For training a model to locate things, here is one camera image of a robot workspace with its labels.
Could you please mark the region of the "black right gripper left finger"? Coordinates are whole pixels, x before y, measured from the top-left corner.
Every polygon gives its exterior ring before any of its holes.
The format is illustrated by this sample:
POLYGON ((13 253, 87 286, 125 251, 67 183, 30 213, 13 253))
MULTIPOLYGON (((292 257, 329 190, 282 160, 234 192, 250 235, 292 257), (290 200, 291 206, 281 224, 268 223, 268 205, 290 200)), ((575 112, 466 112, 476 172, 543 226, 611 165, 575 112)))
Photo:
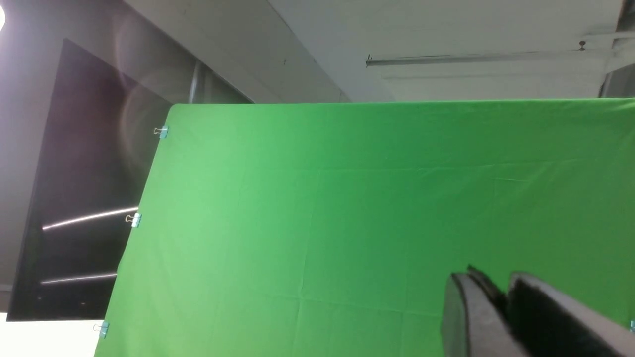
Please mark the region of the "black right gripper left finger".
POLYGON ((440 327, 445 357, 528 357, 506 319, 507 296, 469 265, 446 281, 440 327))

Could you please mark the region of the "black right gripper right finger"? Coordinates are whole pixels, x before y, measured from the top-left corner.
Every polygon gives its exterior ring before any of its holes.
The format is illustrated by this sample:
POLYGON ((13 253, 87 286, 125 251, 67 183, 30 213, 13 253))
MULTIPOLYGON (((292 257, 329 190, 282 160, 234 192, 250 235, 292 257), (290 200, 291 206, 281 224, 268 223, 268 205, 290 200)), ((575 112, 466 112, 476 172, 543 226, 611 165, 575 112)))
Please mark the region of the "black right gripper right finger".
POLYGON ((511 276, 511 334, 533 357, 632 357, 634 333, 528 273, 511 276))

